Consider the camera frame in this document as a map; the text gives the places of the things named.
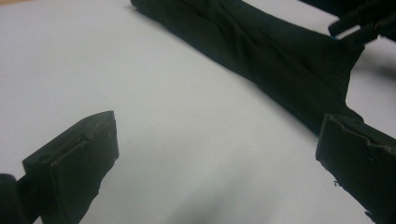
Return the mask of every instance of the white surface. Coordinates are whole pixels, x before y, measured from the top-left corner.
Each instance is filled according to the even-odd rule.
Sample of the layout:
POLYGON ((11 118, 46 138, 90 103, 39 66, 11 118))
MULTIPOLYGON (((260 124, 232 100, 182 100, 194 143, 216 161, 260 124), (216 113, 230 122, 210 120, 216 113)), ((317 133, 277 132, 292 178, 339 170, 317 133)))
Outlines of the white surface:
MULTIPOLYGON (((323 34, 335 20, 295 0, 248 2, 323 34)), ((395 62, 394 43, 371 44, 347 97, 393 137, 395 62)), ((106 110, 120 158, 81 223, 371 223, 298 120, 127 0, 0 7, 0 172, 22 177, 24 158, 106 110)))

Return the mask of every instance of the white table surface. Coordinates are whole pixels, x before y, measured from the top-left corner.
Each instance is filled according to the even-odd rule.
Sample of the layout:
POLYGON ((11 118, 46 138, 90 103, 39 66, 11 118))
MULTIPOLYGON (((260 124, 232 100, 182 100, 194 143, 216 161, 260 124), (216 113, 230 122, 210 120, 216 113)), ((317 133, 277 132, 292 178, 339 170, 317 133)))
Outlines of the white table surface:
MULTIPOLYGON (((335 20, 296 0, 248 2, 323 34, 335 20)), ((381 39, 347 103, 395 137, 395 96, 396 45, 381 39)), ((24 158, 106 110, 120 158, 81 223, 372 223, 300 121, 127 0, 0 7, 1 173, 21 178, 24 158)))

